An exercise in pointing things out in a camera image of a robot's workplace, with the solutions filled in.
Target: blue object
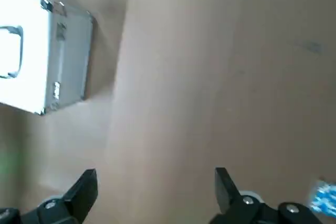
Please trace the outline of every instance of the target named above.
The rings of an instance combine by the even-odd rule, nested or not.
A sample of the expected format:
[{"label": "blue object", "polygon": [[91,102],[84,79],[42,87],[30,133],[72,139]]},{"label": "blue object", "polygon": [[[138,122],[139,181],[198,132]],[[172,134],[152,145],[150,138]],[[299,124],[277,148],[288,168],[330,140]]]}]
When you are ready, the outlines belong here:
[{"label": "blue object", "polygon": [[336,185],[319,181],[310,208],[315,212],[336,217]]}]

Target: aluminum case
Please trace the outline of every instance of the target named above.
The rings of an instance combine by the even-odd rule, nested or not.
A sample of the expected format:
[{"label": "aluminum case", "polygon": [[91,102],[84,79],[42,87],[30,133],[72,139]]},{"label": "aluminum case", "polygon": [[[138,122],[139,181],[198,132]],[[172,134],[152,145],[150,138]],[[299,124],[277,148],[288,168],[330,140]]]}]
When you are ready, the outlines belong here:
[{"label": "aluminum case", "polygon": [[[83,100],[90,13],[52,0],[0,0],[0,6],[0,27],[22,31],[19,72],[0,77],[0,102],[43,115]],[[0,54],[10,55],[1,44]]]}]

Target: screw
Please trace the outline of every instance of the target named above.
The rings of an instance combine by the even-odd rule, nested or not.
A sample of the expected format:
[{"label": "screw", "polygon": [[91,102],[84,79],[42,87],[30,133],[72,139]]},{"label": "screw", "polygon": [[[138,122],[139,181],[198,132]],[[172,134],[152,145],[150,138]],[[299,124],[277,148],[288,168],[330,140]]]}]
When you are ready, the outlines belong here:
[{"label": "screw", "polygon": [[248,196],[246,196],[246,197],[243,198],[243,202],[245,202],[248,205],[251,205],[251,204],[254,203],[253,199],[251,197],[248,197]]},{"label": "screw", "polygon": [[292,214],[296,214],[299,212],[299,208],[295,205],[289,204],[286,206],[287,210],[290,211]]},{"label": "screw", "polygon": [[49,208],[52,208],[52,207],[54,207],[56,205],[56,203],[55,202],[49,202],[49,203],[47,203],[46,204],[46,209],[49,209]]},{"label": "screw", "polygon": [[9,215],[9,210],[6,209],[6,211],[0,214],[0,220],[5,219],[8,215]]}]

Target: case handle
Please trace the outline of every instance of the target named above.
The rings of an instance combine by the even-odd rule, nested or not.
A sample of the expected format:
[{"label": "case handle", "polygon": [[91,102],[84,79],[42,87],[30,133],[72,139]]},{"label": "case handle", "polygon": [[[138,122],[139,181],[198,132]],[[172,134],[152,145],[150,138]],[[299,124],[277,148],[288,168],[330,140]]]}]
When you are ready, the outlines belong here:
[{"label": "case handle", "polygon": [[8,30],[8,33],[10,33],[10,34],[16,34],[16,35],[20,36],[20,54],[19,54],[19,64],[18,64],[17,70],[9,72],[9,73],[7,73],[7,75],[4,75],[4,76],[0,75],[0,78],[2,78],[2,79],[14,79],[19,75],[20,70],[21,70],[21,66],[22,66],[23,29],[22,29],[21,26],[17,26],[17,27],[14,27],[14,26],[0,26],[0,30],[2,30],[2,29]]}]

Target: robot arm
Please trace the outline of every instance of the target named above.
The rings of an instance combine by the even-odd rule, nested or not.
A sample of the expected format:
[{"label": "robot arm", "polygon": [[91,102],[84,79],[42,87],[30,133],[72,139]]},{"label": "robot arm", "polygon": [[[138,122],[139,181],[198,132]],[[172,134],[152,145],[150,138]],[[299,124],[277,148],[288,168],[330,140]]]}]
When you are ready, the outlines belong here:
[{"label": "robot arm", "polygon": [[0,209],[0,224],[83,223],[98,196],[95,169],[86,170],[60,199],[51,199],[20,215],[14,208]]},{"label": "robot arm", "polygon": [[309,208],[284,202],[273,209],[257,198],[241,195],[225,168],[215,169],[216,198],[221,210],[210,224],[321,224]]}]

